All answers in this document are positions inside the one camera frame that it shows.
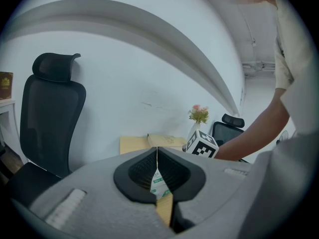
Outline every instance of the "ceiling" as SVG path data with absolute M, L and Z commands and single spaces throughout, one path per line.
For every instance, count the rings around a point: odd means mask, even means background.
M 228 28 L 242 63 L 254 71 L 274 70 L 276 8 L 268 3 L 235 4 L 230 0 L 207 0 Z

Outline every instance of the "white vase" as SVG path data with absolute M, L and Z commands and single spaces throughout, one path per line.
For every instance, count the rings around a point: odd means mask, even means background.
M 187 140 L 189 140 L 189 139 L 191 138 L 191 136 L 194 134 L 194 132 L 195 132 L 196 129 L 200 129 L 200 124 L 194 122 L 194 125 L 191 127 L 191 129 L 190 129 L 190 131 L 189 131 Z

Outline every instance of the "curved ceiling beam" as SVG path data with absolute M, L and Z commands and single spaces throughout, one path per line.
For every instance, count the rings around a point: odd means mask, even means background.
M 70 20 L 79 21 L 78 26 L 73 25 L 72 29 L 65 28 L 62 22 Z M 8 22 L 4 31 L 4 42 L 17 36 L 37 33 L 35 30 L 37 24 L 56 21 L 61 21 L 60 26 L 55 24 L 55 28 L 52 29 L 47 25 L 42 31 L 71 30 L 105 35 L 101 28 L 97 30 L 96 27 L 85 27 L 80 23 L 86 21 L 102 25 L 113 24 L 124 31 L 146 38 L 181 60 L 182 65 L 177 68 L 214 96 L 232 115 L 238 113 L 227 85 L 204 53 L 187 36 L 165 20 L 130 4 L 113 0 L 59 0 L 43 4 Z M 120 34 L 117 38 L 130 42 Z M 153 53 L 145 45 L 138 42 L 130 43 Z

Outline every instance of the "wooden desk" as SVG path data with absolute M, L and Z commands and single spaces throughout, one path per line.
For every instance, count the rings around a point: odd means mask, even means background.
M 6 144 L 20 156 L 22 162 L 26 164 L 28 162 L 27 158 L 23 154 L 20 147 L 20 138 L 16 126 L 16 120 L 14 115 L 14 103 L 12 99 L 0 100 L 0 116 L 3 116 L 7 113 L 7 123 L 6 125 L 0 124 L 0 142 L 4 146 L 2 130 L 7 130 L 10 132 L 11 138 L 9 141 L 6 141 Z

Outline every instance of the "office chair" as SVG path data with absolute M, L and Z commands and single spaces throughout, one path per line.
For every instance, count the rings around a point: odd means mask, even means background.
M 240 128 L 245 126 L 243 119 L 235 118 L 227 114 L 224 114 L 221 120 L 223 122 L 217 121 L 214 123 L 212 133 L 218 146 L 222 146 L 224 143 L 239 136 L 244 131 Z
M 85 88 L 71 81 L 72 63 L 80 56 L 44 53 L 25 83 L 20 145 L 34 164 L 21 167 L 5 189 L 26 207 L 70 173 L 70 142 L 86 98 Z

